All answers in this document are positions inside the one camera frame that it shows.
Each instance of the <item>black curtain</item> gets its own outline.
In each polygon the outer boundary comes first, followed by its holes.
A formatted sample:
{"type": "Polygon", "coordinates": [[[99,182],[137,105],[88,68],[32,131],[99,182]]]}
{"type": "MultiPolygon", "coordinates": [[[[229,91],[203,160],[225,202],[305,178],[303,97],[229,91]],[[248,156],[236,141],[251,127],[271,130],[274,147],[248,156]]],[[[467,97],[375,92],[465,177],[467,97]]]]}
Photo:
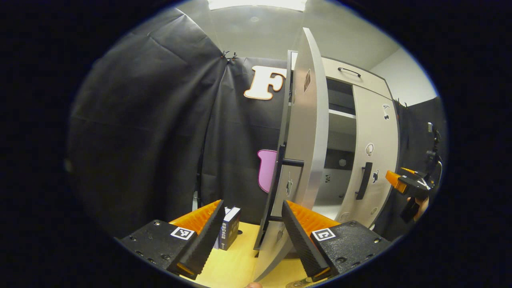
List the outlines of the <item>black curtain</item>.
{"type": "MultiPolygon", "coordinates": [[[[440,97],[421,102],[411,106],[402,106],[395,101],[397,107],[399,128],[400,128],[400,151],[398,167],[404,167],[415,171],[426,170],[426,152],[434,147],[434,135],[428,132],[427,123],[431,122],[438,129],[441,141],[438,145],[438,153],[442,158],[443,169],[445,170],[448,160],[448,125],[444,113],[444,107],[440,97]]],[[[432,174],[431,179],[437,182],[440,166],[432,174]]],[[[407,175],[402,169],[396,173],[407,175]]],[[[435,201],[439,185],[431,191],[429,204],[435,201]]],[[[414,221],[405,223],[400,218],[400,212],[407,204],[407,195],[401,195],[396,191],[391,194],[381,214],[375,221],[374,231],[387,240],[394,240],[405,234],[414,225],[414,221]]]]}
{"type": "Polygon", "coordinates": [[[94,63],[73,103],[68,155],[78,198],[112,236],[191,211],[221,55],[166,9],[94,63]]]}
{"type": "Polygon", "coordinates": [[[260,224],[268,195],[258,185],[257,153],[277,149],[285,94],[283,83],[278,92],[269,86],[271,100],[245,97],[256,65],[284,69],[286,61],[237,58],[227,65],[208,124],[201,176],[203,204],[223,199],[227,207],[240,207],[240,220],[252,224],[260,224]]]}

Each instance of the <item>ceiling light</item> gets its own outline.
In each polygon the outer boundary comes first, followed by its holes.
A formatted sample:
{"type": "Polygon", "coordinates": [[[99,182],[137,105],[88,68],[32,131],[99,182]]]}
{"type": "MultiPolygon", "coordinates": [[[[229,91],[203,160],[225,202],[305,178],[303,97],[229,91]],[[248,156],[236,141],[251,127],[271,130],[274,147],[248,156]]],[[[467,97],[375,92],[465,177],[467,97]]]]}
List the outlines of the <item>ceiling light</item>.
{"type": "Polygon", "coordinates": [[[208,0],[210,10],[236,6],[272,6],[304,12],[307,0],[208,0]]]}

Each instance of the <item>black handle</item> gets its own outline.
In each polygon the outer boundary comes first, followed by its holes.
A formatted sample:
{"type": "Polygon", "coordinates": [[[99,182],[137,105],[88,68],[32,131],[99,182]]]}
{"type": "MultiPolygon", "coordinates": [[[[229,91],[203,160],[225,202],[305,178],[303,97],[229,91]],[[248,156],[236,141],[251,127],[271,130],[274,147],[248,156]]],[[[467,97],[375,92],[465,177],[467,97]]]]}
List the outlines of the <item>black handle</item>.
{"type": "Polygon", "coordinates": [[[416,203],[416,199],[414,197],[411,197],[409,199],[409,202],[407,202],[406,207],[402,210],[400,213],[400,218],[404,220],[405,223],[409,223],[412,218],[414,218],[414,215],[416,215],[419,211],[419,205],[416,203]]]}
{"type": "Polygon", "coordinates": [[[370,174],[372,174],[372,166],[373,163],[366,162],[366,165],[363,167],[365,173],[362,175],[361,187],[359,187],[359,191],[355,197],[356,200],[361,200],[365,196],[366,187],[368,186],[368,181],[370,180],[370,174]]]}
{"type": "Polygon", "coordinates": [[[350,69],[347,69],[347,68],[342,68],[342,67],[338,67],[338,71],[341,71],[341,70],[347,70],[347,71],[350,71],[352,73],[356,73],[357,74],[357,77],[361,78],[361,74],[355,72],[355,71],[352,71],[350,69]]]}
{"type": "Polygon", "coordinates": [[[283,165],[295,166],[295,167],[304,167],[304,161],[283,158],[283,165]]]}

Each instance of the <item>cabinet door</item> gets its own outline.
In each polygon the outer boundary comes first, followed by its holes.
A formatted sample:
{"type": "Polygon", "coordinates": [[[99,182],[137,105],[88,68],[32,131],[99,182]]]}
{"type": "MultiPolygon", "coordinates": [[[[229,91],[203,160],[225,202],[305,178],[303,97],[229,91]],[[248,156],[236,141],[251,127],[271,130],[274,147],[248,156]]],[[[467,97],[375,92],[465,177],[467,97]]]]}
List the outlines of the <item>cabinet door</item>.
{"type": "MultiPolygon", "coordinates": [[[[281,216],[284,199],[313,208],[324,169],[329,133],[327,82],[320,51],[308,28],[303,28],[299,43],[291,102],[285,158],[302,160],[304,166],[302,171],[290,166],[281,169],[272,216],[281,216]]],[[[254,267],[254,279],[265,277],[292,247],[284,224],[270,221],[254,267]]]]}
{"type": "Polygon", "coordinates": [[[386,203],[391,186],[388,170],[395,171],[398,156],[398,125],[393,101],[368,89],[352,86],[356,108],[354,166],[338,222],[355,220],[370,227],[386,203]],[[370,171],[365,171],[371,163],[370,171]],[[363,183],[364,174],[369,179],[363,183]]]}

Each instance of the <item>white cabinet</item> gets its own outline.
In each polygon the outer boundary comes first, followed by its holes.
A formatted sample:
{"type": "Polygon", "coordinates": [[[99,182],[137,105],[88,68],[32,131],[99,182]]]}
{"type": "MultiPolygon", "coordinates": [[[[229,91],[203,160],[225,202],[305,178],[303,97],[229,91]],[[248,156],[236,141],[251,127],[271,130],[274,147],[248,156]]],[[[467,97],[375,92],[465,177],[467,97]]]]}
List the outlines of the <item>white cabinet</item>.
{"type": "Polygon", "coordinates": [[[279,171],[275,198],[269,197],[265,212],[270,210],[271,217],[262,220],[268,226],[258,236],[264,235],[256,281],[292,248],[279,221],[284,199],[338,222],[356,220],[370,228],[391,191],[386,172],[397,165],[398,122],[384,79],[322,57],[307,28],[299,51],[290,52],[288,61],[289,127],[280,145],[286,146],[285,158],[304,165],[283,165],[279,171]]]}

